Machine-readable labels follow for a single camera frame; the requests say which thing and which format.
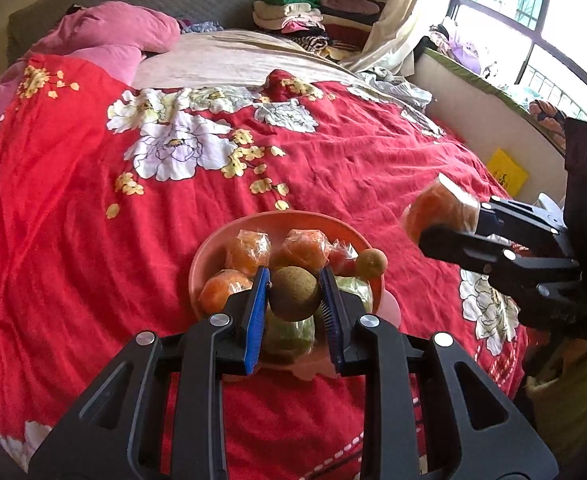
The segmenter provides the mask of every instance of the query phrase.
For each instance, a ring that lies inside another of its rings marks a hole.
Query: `yellow paper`
[[[529,178],[529,173],[500,148],[491,156],[487,169],[510,196],[516,196]]]

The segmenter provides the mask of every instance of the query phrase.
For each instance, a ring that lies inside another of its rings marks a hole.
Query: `pink blanket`
[[[142,52],[167,52],[179,36],[180,27],[173,18],[124,2],[105,2],[64,16],[0,77],[0,117],[22,80],[25,61],[33,54],[80,57],[131,84]]]

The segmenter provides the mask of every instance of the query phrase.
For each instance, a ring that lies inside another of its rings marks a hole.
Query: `curtain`
[[[407,60],[409,67],[402,72],[413,73],[413,49],[431,25],[425,27],[417,3],[418,0],[388,0],[380,19],[371,28],[362,54],[345,60],[343,66],[352,72],[382,66],[398,73]]]

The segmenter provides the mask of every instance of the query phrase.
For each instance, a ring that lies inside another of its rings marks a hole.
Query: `silver screw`
[[[360,324],[368,328],[373,328],[374,326],[378,326],[380,324],[380,320],[371,314],[365,314],[360,318]]]
[[[230,317],[224,313],[213,314],[213,316],[209,317],[209,323],[213,326],[225,326],[228,325],[230,321]]]
[[[451,334],[438,332],[433,336],[433,342],[438,346],[448,347],[453,344],[453,338],[451,337]]]
[[[135,342],[140,346],[147,346],[153,343],[156,339],[156,336],[153,332],[140,332],[137,336],[135,336]]]

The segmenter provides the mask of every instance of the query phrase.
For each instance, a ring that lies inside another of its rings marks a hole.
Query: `window frame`
[[[467,6],[471,9],[483,12],[491,18],[494,18],[495,20],[504,23],[508,27],[511,27],[514,30],[518,31],[523,36],[529,38],[531,40],[531,47],[529,48],[529,52],[527,53],[525,62],[523,62],[520,72],[518,72],[515,84],[520,83],[523,76],[525,75],[526,68],[529,65],[529,61],[531,59],[531,54],[533,53],[535,46],[538,45],[543,50],[546,50],[558,61],[560,61],[564,66],[570,69],[571,72],[573,72],[580,80],[582,80],[583,83],[587,85],[587,72],[573,59],[571,59],[569,56],[561,52],[557,47],[553,46],[551,43],[549,43],[542,37],[542,28],[544,27],[545,19],[547,18],[547,12],[549,10],[550,1],[551,0],[542,0],[542,6],[534,29],[526,27],[525,25],[523,25],[520,22],[517,22],[513,18],[509,18],[508,16],[498,12],[497,10],[479,4],[478,2],[474,2],[473,0],[449,0],[449,7],[447,9],[446,15],[453,19],[460,6]]]

